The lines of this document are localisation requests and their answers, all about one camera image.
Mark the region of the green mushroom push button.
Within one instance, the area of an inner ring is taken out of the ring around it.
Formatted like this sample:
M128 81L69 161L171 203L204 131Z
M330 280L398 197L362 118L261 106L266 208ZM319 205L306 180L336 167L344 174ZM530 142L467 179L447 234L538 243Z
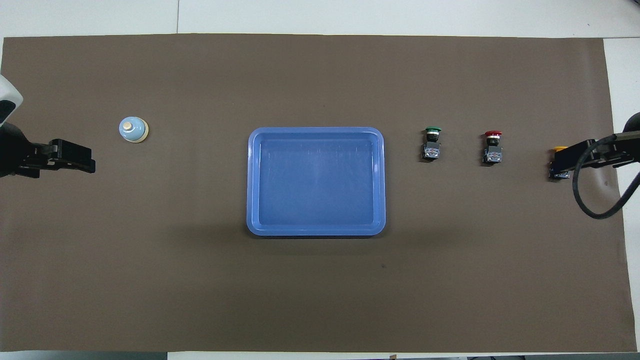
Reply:
M439 142L442 128L437 126L426 127L423 131L424 142L422 144L421 157L425 161L439 159L441 154L441 143Z

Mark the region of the brown table mat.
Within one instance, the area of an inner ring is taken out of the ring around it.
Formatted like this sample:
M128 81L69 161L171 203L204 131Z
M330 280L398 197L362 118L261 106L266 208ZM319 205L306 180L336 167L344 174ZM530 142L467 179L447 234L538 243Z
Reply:
M0 178L0 351L636 350L622 215L547 177L551 148L613 132L601 39L7 38L1 71L10 121L96 173ZM252 234L248 141L272 126L379 130L384 230Z

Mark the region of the light blue desk bell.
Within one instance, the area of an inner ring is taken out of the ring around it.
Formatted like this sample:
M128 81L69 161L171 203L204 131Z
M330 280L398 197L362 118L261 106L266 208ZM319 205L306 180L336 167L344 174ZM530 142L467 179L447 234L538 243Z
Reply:
M128 116L121 120L118 131L125 141L137 144L148 137L150 127L144 119L137 116Z

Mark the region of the red mushroom push button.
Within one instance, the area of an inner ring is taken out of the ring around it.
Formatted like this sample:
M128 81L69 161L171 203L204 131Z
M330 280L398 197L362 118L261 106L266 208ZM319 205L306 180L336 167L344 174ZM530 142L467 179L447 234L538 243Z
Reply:
M483 164L493 166L503 161L503 147L500 144L502 134L500 130L489 130L484 133L486 146L482 155Z

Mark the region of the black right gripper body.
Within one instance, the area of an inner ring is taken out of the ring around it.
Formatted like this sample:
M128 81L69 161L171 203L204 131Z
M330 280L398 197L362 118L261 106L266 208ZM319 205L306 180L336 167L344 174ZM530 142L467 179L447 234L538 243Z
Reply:
M640 131L616 133L613 141L590 149L595 143L596 139L587 139L554 152L551 170L573 171L583 153L586 158L581 168L622 167L640 162Z

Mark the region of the yellow mushroom push button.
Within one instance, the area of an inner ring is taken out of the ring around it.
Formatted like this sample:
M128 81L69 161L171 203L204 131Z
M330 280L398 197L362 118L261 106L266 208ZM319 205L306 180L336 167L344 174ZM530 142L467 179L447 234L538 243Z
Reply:
M567 180L570 178L571 168L574 163L571 162L572 158L566 154L558 153L567 150L567 146L554 146L551 150L551 157L549 162L548 177L551 181Z

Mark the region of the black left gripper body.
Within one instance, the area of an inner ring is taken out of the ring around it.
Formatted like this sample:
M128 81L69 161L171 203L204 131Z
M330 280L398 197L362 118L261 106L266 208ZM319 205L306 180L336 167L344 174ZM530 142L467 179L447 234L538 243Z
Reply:
M96 161L92 159L92 150L86 146L53 139L47 144L32 143L32 151L20 163L20 175L38 179L41 171L61 169L78 170L84 173L96 172Z

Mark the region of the blue plastic tray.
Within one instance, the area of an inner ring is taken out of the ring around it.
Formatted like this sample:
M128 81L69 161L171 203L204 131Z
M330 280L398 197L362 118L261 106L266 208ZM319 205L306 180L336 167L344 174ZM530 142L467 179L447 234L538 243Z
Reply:
M260 127L247 140L246 225L261 237L373 237L386 228L374 127Z

